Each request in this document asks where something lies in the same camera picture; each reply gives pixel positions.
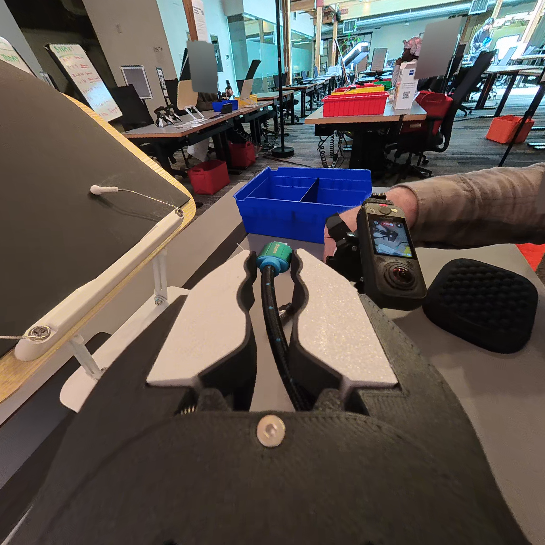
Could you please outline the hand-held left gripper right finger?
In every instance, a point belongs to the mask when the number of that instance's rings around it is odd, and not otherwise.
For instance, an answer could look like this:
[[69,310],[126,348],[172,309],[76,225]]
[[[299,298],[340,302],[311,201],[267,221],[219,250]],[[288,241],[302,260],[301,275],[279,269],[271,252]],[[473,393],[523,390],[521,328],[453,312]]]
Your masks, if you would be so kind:
[[359,396],[400,397],[399,379],[357,289],[304,249],[294,251],[290,274],[288,369],[310,409],[327,390],[353,411],[370,411]]

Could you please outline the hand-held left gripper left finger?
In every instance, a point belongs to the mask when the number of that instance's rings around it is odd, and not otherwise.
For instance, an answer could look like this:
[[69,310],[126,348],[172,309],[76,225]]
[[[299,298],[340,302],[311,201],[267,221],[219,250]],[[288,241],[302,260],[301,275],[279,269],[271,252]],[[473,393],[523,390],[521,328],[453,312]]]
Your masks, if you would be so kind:
[[203,277],[187,295],[146,378],[154,387],[217,389],[248,411],[257,375],[250,309],[257,256],[242,250]]

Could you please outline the person's right forearm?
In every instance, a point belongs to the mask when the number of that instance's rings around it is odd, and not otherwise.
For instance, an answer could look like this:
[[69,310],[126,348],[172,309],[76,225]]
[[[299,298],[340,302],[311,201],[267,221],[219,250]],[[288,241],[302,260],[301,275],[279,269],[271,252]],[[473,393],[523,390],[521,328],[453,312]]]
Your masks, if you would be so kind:
[[544,244],[544,163],[493,167],[397,186],[417,196],[417,246],[444,249]]

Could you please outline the person's right hand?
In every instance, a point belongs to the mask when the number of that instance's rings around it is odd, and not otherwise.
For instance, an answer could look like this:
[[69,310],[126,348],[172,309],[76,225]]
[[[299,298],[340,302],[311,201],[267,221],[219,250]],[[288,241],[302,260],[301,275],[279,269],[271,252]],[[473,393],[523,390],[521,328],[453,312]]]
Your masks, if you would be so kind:
[[403,210],[407,225],[414,225],[418,217],[419,203],[415,193],[405,186],[394,186],[386,192],[386,198]]

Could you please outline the black textured pad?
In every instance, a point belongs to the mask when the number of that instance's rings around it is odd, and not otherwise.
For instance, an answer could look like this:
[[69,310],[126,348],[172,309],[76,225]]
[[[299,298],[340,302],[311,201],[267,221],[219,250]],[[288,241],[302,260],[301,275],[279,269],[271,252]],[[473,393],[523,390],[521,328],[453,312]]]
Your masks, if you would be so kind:
[[533,331],[538,292],[527,278],[468,258],[446,263],[422,310],[436,326],[500,354],[523,349]]

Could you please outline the blue divided plastic bin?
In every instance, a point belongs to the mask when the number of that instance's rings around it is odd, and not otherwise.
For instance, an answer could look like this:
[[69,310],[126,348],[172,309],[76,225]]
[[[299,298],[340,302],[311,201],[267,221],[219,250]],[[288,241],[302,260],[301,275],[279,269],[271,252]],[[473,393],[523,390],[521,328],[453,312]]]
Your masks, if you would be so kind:
[[361,205],[372,192],[367,169],[266,167],[234,199],[248,234],[319,244],[329,216]]

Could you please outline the grey office desk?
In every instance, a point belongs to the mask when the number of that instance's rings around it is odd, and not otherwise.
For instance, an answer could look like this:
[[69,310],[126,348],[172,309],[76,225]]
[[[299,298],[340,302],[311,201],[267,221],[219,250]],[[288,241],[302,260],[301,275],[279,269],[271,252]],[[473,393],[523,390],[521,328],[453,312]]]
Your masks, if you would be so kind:
[[397,135],[406,121],[422,121],[426,118],[426,111],[416,102],[407,110],[396,110],[387,101],[383,113],[365,116],[326,117],[321,106],[307,116],[304,123],[315,127],[316,136],[334,132],[351,135],[349,168],[370,170],[375,177],[385,170],[388,134]]

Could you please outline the red plastic bin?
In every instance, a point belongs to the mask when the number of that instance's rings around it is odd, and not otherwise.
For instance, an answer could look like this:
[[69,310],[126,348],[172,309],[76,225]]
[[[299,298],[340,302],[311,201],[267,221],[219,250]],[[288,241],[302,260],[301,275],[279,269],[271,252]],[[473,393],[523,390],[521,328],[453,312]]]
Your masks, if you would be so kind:
[[232,168],[246,169],[256,162],[255,146],[252,142],[228,144]]
[[230,183],[227,163],[222,160],[203,161],[187,170],[195,194],[214,195]]
[[389,93],[332,93],[323,102],[323,117],[360,117],[382,115]]

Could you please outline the white carton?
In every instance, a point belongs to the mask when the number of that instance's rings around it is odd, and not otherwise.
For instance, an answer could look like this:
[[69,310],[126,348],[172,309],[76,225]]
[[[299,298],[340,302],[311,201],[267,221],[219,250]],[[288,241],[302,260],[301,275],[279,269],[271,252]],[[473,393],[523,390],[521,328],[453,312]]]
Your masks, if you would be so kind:
[[417,94],[418,78],[415,77],[418,61],[396,65],[392,75],[392,107],[395,111],[410,110]]

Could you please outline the orange plastic bin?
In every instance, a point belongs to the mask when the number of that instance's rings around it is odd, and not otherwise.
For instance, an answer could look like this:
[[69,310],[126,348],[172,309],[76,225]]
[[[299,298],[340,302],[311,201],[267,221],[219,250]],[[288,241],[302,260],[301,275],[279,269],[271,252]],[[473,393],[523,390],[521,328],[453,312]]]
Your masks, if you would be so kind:
[[[521,124],[522,118],[515,115],[494,117],[486,133],[486,139],[500,144],[509,144]],[[518,133],[515,144],[523,143],[534,126],[534,119],[529,118]]]

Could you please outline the black office chair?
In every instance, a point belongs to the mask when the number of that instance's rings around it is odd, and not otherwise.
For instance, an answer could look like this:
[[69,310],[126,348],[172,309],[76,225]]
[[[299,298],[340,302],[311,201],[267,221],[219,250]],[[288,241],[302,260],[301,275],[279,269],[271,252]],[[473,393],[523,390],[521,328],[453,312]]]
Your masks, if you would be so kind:
[[405,180],[407,177],[418,177],[419,179],[431,177],[431,170],[424,167],[428,163],[426,154],[429,152],[444,153],[448,149],[456,113],[465,97],[472,91],[478,80],[490,67],[493,57],[493,52],[481,53],[461,83],[450,94],[453,98],[453,103],[441,125],[440,132],[443,139],[439,146],[431,147],[418,138],[416,130],[421,121],[406,121],[403,123],[399,134],[387,147],[388,151],[395,151],[395,159],[398,159],[403,154],[408,155],[405,163],[401,165],[393,163],[394,167],[396,167],[396,183]]

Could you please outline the black board with wooden edge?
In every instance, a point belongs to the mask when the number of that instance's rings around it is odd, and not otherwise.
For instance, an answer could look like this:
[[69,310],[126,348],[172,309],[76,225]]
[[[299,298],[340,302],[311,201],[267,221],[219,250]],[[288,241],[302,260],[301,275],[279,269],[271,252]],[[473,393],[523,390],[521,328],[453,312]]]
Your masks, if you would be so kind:
[[27,330],[132,249],[191,194],[108,122],[36,76],[1,62],[1,407],[18,407],[73,355],[69,341],[148,258],[42,357],[14,349]]

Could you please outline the black stand pole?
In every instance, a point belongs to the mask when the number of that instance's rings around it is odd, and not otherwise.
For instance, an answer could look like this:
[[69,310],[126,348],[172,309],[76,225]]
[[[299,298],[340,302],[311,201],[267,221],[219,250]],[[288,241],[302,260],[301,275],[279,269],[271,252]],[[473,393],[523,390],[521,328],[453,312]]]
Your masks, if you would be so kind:
[[280,121],[280,145],[274,147],[271,150],[273,158],[276,159],[288,159],[294,156],[294,148],[291,146],[286,146],[285,144],[285,135],[284,135],[284,117],[283,117],[283,86],[282,86],[282,47],[281,47],[281,21],[280,21],[280,1],[275,1],[275,12],[276,12],[276,41],[277,41],[277,79],[278,79],[278,104],[277,109],[279,111],[279,121]]

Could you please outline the long office desk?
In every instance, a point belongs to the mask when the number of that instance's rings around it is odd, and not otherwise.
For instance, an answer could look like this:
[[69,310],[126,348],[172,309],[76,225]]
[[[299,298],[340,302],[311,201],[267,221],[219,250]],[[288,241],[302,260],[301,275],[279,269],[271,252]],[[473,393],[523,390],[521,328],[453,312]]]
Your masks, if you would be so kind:
[[288,109],[288,127],[303,124],[307,115],[316,109],[316,101],[322,88],[322,83],[288,87],[282,92],[281,99],[275,93],[259,93],[256,104],[240,106],[238,110],[230,113],[207,111],[202,114],[202,118],[197,119],[185,114],[181,116],[181,121],[172,125],[159,127],[150,124],[129,130],[124,136],[139,144],[165,144],[167,141],[176,140],[183,142],[185,146],[215,137],[219,145],[223,146],[227,142],[220,134],[232,127],[235,120],[239,120],[250,126],[251,138],[259,142],[262,136],[261,121],[272,119],[279,124],[283,119],[284,107]]

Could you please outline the whiteboard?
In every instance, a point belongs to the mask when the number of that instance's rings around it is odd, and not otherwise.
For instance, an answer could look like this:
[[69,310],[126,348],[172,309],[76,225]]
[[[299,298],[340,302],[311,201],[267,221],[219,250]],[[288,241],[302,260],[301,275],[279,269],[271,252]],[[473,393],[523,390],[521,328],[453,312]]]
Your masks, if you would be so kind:
[[45,49],[94,113],[106,122],[122,117],[120,107],[81,45],[46,44]]

